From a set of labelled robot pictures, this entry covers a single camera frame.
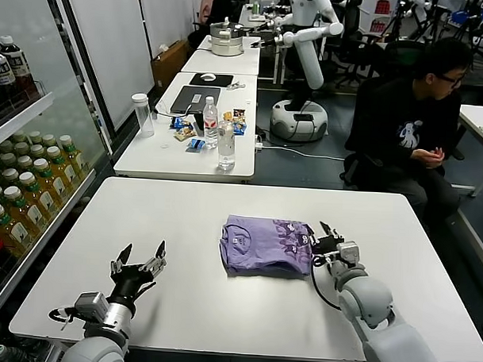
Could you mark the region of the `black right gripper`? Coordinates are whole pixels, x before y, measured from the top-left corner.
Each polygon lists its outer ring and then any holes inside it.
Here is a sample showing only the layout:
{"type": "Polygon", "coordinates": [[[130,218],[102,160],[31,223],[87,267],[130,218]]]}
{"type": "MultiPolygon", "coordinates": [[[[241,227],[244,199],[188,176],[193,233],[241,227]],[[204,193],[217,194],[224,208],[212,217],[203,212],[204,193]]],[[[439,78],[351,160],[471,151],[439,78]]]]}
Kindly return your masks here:
{"type": "Polygon", "coordinates": [[[312,254],[314,256],[323,256],[324,254],[335,252],[337,245],[345,242],[336,229],[322,221],[320,221],[320,225],[324,231],[324,237],[316,237],[314,232],[309,232],[309,243],[312,245],[312,254]]]}

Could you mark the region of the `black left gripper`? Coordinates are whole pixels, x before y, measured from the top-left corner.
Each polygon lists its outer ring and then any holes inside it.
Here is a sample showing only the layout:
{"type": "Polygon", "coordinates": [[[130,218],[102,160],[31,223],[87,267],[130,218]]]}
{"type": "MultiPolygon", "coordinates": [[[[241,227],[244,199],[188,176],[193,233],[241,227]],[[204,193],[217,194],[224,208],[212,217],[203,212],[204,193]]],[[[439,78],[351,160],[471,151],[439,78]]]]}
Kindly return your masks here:
{"type": "Polygon", "coordinates": [[[120,251],[116,260],[110,262],[110,277],[115,286],[109,296],[109,303],[121,305],[133,305],[145,291],[155,283],[166,262],[166,241],[162,241],[157,248],[155,255],[144,265],[126,265],[132,244],[129,244],[120,251]]]}

